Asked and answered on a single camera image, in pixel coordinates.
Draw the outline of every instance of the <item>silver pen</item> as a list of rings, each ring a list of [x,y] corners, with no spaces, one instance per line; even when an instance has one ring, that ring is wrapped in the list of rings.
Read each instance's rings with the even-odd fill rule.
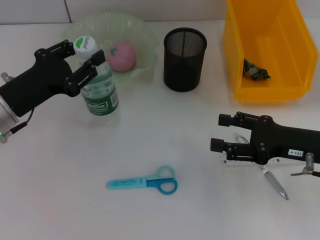
[[[248,140],[245,137],[243,137],[243,136],[241,136],[239,134],[236,134],[235,139],[241,144],[248,144],[249,143]],[[278,193],[280,193],[280,195],[282,197],[284,197],[286,200],[289,200],[289,197],[288,197],[285,189],[281,186],[281,184],[278,182],[278,180],[275,178],[275,176],[272,174],[272,172],[268,168],[263,166],[263,165],[259,165],[258,167],[263,172],[263,175],[268,180],[268,182],[271,184],[271,186]]]

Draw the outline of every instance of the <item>white bottle cap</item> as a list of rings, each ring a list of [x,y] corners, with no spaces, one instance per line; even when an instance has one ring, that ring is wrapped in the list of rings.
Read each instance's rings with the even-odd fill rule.
[[[87,60],[98,51],[96,41],[91,36],[81,36],[73,44],[75,55]]]

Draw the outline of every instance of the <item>yellow storage box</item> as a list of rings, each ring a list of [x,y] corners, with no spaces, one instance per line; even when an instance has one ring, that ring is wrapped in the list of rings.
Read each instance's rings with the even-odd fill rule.
[[[291,101],[310,90],[318,52],[295,0],[227,0],[223,45],[240,102]],[[244,77],[244,58],[271,78]]]

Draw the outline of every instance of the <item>pink ball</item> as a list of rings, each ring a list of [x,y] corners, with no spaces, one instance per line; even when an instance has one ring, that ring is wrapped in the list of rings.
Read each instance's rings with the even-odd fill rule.
[[[126,72],[136,64],[136,51],[126,41],[114,43],[106,54],[106,60],[115,72]]]

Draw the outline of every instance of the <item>plastic water bottle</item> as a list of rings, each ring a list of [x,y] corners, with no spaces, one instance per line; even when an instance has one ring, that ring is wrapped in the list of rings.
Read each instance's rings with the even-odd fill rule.
[[[98,51],[96,41],[90,36],[81,36],[73,45],[79,66]],[[113,72],[107,62],[96,67],[98,75],[81,89],[88,110],[98,116],[111,114],[119,104]]]

